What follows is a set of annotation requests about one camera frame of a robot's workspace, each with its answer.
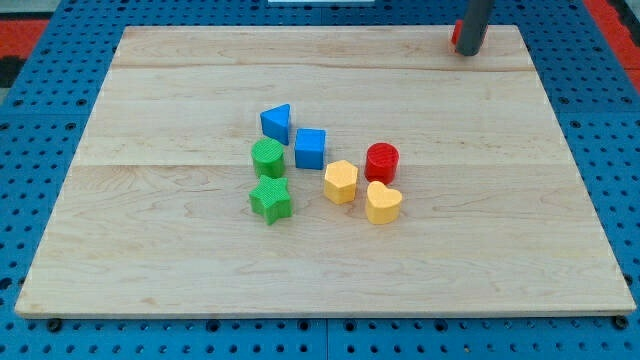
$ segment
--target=blue pegboard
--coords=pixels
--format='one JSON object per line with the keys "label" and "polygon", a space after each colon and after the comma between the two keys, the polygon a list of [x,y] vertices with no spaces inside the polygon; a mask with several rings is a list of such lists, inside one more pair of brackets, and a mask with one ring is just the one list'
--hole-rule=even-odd
{"label": "blue pegboard", "polygon": [[[452,24],[466,0],[268,7],[63,0],[0,108],[0,358],[640,358],[640,318],[24,320],[19,288],[127,25]],[[640,99],[578,1],[498,0],[517,24],[636,301]]]}

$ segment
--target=wood grain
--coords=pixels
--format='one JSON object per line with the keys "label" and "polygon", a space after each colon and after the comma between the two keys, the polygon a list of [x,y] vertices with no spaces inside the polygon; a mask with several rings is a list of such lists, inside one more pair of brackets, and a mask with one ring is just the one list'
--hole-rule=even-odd
{"label": "wood grain", "polygon": [[[635,309],[515,27],[128,28],[16,311],[48,318],[577,316]],[[292,104],[326,162],[393,143],[404,194],[371,225],[286,176],[253,214],[259,113]]]}

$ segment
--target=gray cylindrical post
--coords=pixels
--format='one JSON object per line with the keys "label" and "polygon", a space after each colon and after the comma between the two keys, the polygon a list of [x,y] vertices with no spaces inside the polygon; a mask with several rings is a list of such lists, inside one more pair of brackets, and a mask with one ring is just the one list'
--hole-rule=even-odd
{"label": "gray cylindrical post", "polygon": [[495,0],[469,0],[464,23],[456,43],[456,51],[464,56],[478,53],[489,24]]}

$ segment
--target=toy block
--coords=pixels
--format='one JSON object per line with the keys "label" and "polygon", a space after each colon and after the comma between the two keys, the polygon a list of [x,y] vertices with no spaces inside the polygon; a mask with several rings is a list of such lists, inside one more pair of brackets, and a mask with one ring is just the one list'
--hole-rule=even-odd
{"label": "toy block", "polygon": [[391,144],[373,144],[367,150],[367,162],[364,167],[364,177],[369,181],[380,181],[388,185],[396,176],[396,167],[400,155]]}
{"label": "toy block", "polygon": [[332,162],[324,173],[324,196],[335,204],[356,198],[358,168],[346,160]]}
{"label": "toy block", "polygon": [[388,224],[400,215],[402,193],[387,188],[380,181],[374,181],[367,187],[365,212],[369,222],[375,225]]}
{"label": "toy block", "polygon": [[251,148],[251,158],[257,177],[266,175],[275,179],[284,174],[284,151],[274,139],[258,140]]}
{"label": "toy block", "polygon": [[260,176],[258,186],[249,193],[251,210],[264,217],[267,225],[280,218],[290,217],[291,196],[287,190],[287,178],[272,179]]}
{"label": "toy block", "polygon": [[326,132],[319,129],[298,129],[296,132],[296,167],[322,170]]}
{"label": "toy block", "polygon": [[289,145],[289,104],[280,105],[260,114],[262,133],[278,140],[282,145]]}

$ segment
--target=green cylinder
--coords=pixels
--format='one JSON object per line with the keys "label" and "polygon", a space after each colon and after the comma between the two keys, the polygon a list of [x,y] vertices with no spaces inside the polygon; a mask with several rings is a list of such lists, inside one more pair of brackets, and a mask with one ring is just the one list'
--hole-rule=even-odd
{"label": "green cylinder", "polygon": [[284,175],[284,150],[277,140],[258,140],[251,148],[251,158],[258,178],[265,175],[277,179]]}

